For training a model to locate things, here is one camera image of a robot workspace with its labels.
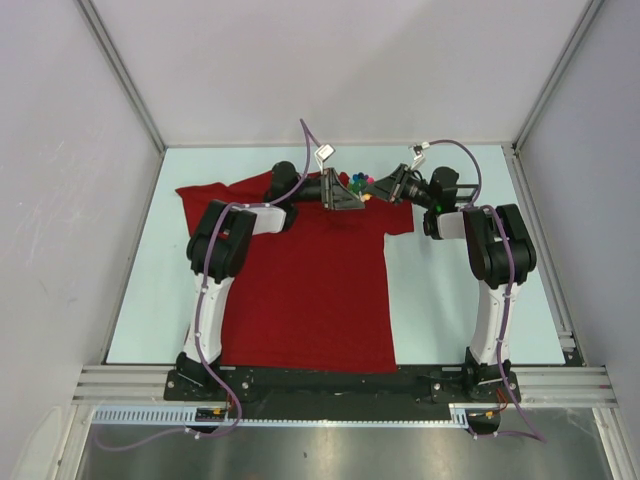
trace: purple cable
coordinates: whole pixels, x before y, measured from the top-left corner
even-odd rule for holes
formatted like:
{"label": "purple cable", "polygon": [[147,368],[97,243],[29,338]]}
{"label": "purple cable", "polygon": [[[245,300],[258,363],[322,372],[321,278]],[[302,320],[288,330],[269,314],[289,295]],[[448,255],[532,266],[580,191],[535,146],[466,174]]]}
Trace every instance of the purple cable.
{"label": "purple cable", "polygon": [[522,417],[522,420],[524,420],[524,423],[527,424],[527,427],[529,427],[529,429],[533,433],[507,430],[504,432],[497,432],[495,434],[478,435],[476,432],[473,431],[471,426],[469,426],[469,433],[471,433],[474,436],[474,438],[489,438],[489,437],[494,438],[494,437],[508,437],[508,436],[528,437],[528,438],[533,438],[534,440],[538,440],[542,443],[547,443],[547,439],[545,438],[545,436],[542,433],[540,433],[540,431],[538,431],[538,429],[533,425],[531,420],[529,420],[529,417],[527,417],[527,414],[524,412],[524,410],[520,406],[520,403],[518,402],[518,399],[516,398],[511,388],[509,387],[509,379],[507,378],[507,374],[504,371],[504,366],[502,365],[502,345],[504,342],[504,336],[507,332],[507,323],[509,320],[509,309],[511,307],[510,295],[511,295],[511,289],[513,288],[513,283],[515,281],[516,266],[515,266],[515,262],[513,261],[513,253],[511,252],[511,247],[509,246],[509,239],[507,238],[507,234],[504,231],[504,226],[502,225],[502,220],[500,220],[500,217],[498,216],[498,212],[496,212],[495,208],[493,208],[490,205],[484,205],[480,207],[480,209],[488,210],[491,213],[491,216],[493,217],[493,220],[495,221],[496,226],[498,227],[498,231],[500,232],[500,238],[502,239],[502,244],[504,245],[505,252],[507,253],[507,261],[509,263],[509,283],[507,284],[507,290],[505,291],[506,298],[504,302],[504,311],[502,314],[502,324],[500,325],[500,335],[498,337],[498,352],[497,352],[498,368],[500,369],[500,376],[502,377],[502,383],[504,383],[505,390],[509,394],[509,397],[511,397],[511,402],[515,405],[516,410],[520,414],[520,417]]}
{"label": "purple cable", "polygon": [[476,200],[478,200],[478,197],[480,196],[480,191],[482,190],[482,173],[480,172],[480,165],[478,164],[478,160],[476,160],[476,157],[473,155],[473,153],[471,153],[471,150],[469,150],[464,144],[458,142],[457,140],[449,140],[449,139],[434,140],[433,142],[429,142],[429,145],[438,145],[442,143],[450,143],[452,145],[456,145],[460,147],[462,150],[465,151],[467,155],[469,155],[469,158],[471,158],[471,161],[473,162],[473,166],[476,167],[476,174],[478,175],[478,189],[473,194],[473,197],[471,197],[471,201],[467,205],[465,205],[464,208],[473,207],[473,204],[476,203]]}
{"label": "purple cable", "polygon": [[[229,211],[233,208],[233,207],[242,207],[242,208],[255,208],[255,207],[265,207],[265,206],[271,206],[271,205],[276,205],[284,200],[286,200],[287,198],[289,198],[291,195],[293,195],[296,190],[298,190],[298,188],[300,187],[300,185],[302,185],[302,182],[304,182],[304,180],[307,178],[307,175],[309,173],[309,167],[311,166],[311,144],[309,142],[309,140],[311,139],[313,141],[313,143],[315,143],[318,147],[320,146],[320,143],[318,142],[318,140],[313,136],[313,134],[311,133],[311,131],[309,130],[309,127],[307,127],[307,124],[305,123],[305,121],[303,119],[300,119],[300,124],[302,125],[302,130],[304,131],[304,139],[305,139],[305,144],[307,147],[307,160],[306,160],[306,164],[304,167],[304,171],[302,172],[302,175],[300,175],[300,178],[298,179],[298,182],[293,186],[293,188],[291,190],[289,190],[287,193],[285,193],[284,195],[282,195],[279,198],[276,198],[275,200],[273,200],[272,202],[268,202],[268,203],[250,203],[250,204],[245,204],[245,203],[236,203],[236,202],[231,202],[228,203],[223,209],[222,212],[220,213],[220,217],[218,217],[218,220],[213,228],[213,233],[211,234],[211,240],[209,240],[209,245],[207,246],[207,254],[205,255],[205,259],[204,259],[204,267],[203,270],[205,272],[209,271],[209,265],[211,263],[211,254],[213,252],[213,246],[215,244],[216,239],[218,238],[218,235],[220,234],[220,230],[222,229],[222,224],[224,223],[224,219],[226,218],[227,214],[229,213]],[[196,304],[196,313],[195,313],[195,330],[196,333],[200,332],[200,313],[202,310],[202,302],[204,301],[204,295],[207,291],[208,288],[208,284],[207,284],[207,279],[208,276],[207,275],[203,275],[202,276],[202,284],[201,284],[201,289],[200,289],[200,295],[198,296],[198,302]],[[223,437],[224,435],[228,435],[229,433],[231,433],[240,423],[240,421],[242,420],[242,405],[240,404],[240,400],[238,399],[237,395],[235,394],[235,392],[231,389],[231,387],[229,385],[227,385],[224,380],[222,380],[217,374],[216,372],[213,371],[213,369],[209,366],[209,364],[207,363],[207,360],[204,356],[204,352],[202,351],[202,345],[200,343],[200,337],[199,335],[196,335],[195,337],[195,341],[196,341],[196,350],[198,352],[198,356],[200,357],[200,361],[202,362],[202,366],[204,367],[204,369],[207,371],[207,373],[209,375],[211,375],[211,377],[213,377],[213,379],[229,394],[229,396],[231,397],[231,400],[233,402],[233,404],[236,406],[238,414],[236,415],[235,420],[233,421],[233,423],[224,429],[220,429],[220,430],[215,430],[211,433],[202,433],[202,432],[197,432],[196,436],[197,437],[207,437],[207,438],[215,438],[215,437]],[[135,448],[141,447],[142,445],[146,445],[149,442],[152,442],[160,437],[164,437],[165,435],[172,435],[174,433],[178,433],[178,432],[185,432],[184,428],[171,428],[168,430],[164,430],[162,432],[158,432],[155,435],[151,435],[150,437],[147,437],[145,439],[142,439],[138,442],[135,442],[131,445],[126,445],[123,447],[110,447],[108,445],[104,445],[98,438],[98,434],[97,432],[94,433],[93,436],[93,440],[95,442],[95,444],[101,448],[102,450],[108,451],[108,452],[126,452],[128,450],[133,450]]]}

